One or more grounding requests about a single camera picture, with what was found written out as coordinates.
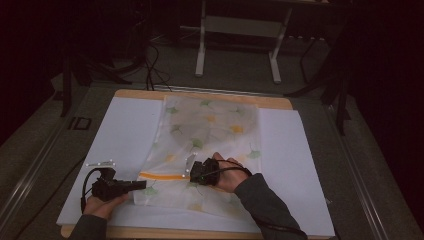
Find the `metal floor rail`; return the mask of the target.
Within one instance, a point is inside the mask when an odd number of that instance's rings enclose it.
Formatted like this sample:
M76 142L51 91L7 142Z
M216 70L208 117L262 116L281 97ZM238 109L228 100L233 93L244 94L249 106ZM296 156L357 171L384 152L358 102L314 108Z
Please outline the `metal floor rail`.
M12 191L12 194L7 198L6 203L0 209L0 235L6 232L10 221L14 218L16 212L31 191L41 169L44 167L46 160L52 151L52 148L54 147L57 139L60 137L64 129L64 125L58 125L54 128L53 132L48 136L41 150L32 160L29 169L19 179L18 183L15 185Z
M356 191L361 207L370 226L371 232L374 236L374 239L389 240L389 237L382 224L379 213L375 207L374 201L371 198L371 195L356 164L352 151L349 148L348 142L345 137L341 135L336 126L336 111L334 110L334 107L332 105L324 105L323 110L331 125L332 131L336 134L337 141L341 145L343 155L345 156L347 161L347 171L351 176L354 189Z

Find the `black floor socket plate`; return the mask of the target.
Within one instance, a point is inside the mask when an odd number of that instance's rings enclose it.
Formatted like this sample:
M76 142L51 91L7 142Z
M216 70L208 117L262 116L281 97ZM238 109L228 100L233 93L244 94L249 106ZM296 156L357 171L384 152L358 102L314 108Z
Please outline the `black floor socket plate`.
M68 130L88 130L92 119L86 117L73 117L68 125Z

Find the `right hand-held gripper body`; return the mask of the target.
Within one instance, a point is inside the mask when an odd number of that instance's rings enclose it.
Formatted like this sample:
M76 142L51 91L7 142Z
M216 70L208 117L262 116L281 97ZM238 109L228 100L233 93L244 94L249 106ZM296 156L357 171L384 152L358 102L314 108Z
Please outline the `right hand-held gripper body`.
M193 153L185 160L184 178L192 183L204 186L215 186L219 181L219 163L217 160L208 158L204 162L196 161L197 154Z

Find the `black metal stand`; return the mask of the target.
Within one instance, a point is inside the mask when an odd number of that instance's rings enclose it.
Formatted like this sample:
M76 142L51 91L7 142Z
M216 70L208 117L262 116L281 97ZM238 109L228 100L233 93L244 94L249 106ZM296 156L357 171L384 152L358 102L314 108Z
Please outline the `black metal stand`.
M349 50L349 42L345 39L344 30L341 27L330 26L323 32L323 39L330 50L319 70L308 80L303 67L303 60L316 39L307 47L300 59L301 73L307 85L291 93L285 93L287 97L299 97L317 88L325 87L320 100L325 105L331 105L338 100L336 107L335 124L338 132L344 136L344 120L348 117L346 111L348 86L352 77L352 54Z
M88 71L93 70L119 84L129 84L129 81L119 77L119 73L129 72L141 65L141 61L136 58L128 66L121 68L106 67L98 63L88 56L79 52L65 51L63 53L63 72L62 72L62 112L61 117L65 117L72 106L72 77L79 82L83 82L84 86L88 86L91 82L91 77Z

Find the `white metal desk frame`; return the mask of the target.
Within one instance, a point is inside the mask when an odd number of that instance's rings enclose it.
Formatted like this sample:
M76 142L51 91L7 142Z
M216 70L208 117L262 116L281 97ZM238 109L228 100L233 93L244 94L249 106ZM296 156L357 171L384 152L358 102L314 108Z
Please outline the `white metal desk frame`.
M283 39L286 36L287 28L292 18L293 10L295 9L295 4L309 4L312 0L284 0L283 18L279 21L208 15L207 1L208 0L201 0L200 40L195 75L197 77L202 77L204 74L206 56L205 38L207 32L273 38L275 40L275 46L268 52L268 59L273 81L275 84L280 84L282 79L277 57Z

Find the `leaf print mesh laundry bag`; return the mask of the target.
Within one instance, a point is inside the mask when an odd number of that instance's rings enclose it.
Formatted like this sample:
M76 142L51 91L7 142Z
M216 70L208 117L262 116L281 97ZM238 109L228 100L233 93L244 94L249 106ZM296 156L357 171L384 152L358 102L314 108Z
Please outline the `leaf print mesh laundry bag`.
M138 176L147 186L134 193L134 202L249 221L249 213L234 194L189 177L194 162L203 163L216 152L236 159L253 173L261 170L258 108L167 96L153 146Z

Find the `person's right hand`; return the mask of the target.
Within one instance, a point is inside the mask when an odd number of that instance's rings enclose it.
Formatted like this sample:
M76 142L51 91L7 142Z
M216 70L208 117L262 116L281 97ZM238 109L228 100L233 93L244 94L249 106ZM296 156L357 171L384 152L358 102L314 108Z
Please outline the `person's right hand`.
M245 171L241 170L242 165L236 159L224 159L218 152L213 154L213 158L218 161L219 168L222 169L219 181L216 184L217 188L233 193L249 177Z

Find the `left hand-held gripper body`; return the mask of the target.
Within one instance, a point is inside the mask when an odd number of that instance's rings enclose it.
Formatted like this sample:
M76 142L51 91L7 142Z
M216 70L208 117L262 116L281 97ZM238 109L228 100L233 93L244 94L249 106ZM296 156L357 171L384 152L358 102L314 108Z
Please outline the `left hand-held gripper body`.
M118 181L114 178L113 168L94 168L91 172L99 171L100 177L92 184L92 195L103 202L108 202L120 195Z

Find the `white table mat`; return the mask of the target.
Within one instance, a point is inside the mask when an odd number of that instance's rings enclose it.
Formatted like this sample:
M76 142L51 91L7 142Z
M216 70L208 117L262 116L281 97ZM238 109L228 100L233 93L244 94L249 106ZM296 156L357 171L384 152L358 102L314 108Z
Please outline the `white table mat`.
M242 97L259 107L262 171L301 229L312 240L335 235L327 203L299 114L287 99ZM112 99L86 163L114 160L119 179L132 180L152 146L162 99ZM137 206L128 201L114 211L110 238L259 239L255 224L205 213Z

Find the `person's left hand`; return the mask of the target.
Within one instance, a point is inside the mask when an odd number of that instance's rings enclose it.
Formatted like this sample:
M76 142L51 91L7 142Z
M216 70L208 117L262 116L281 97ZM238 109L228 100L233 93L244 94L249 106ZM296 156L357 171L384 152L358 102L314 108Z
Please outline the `person's left hand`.
M108 220L113 210L120 204L124 203L128 198L129 198L129 195L124 194L110 201L104 202L97 197L90 196L87 199L87 203L83 210L83 214L93 215L93 216Z

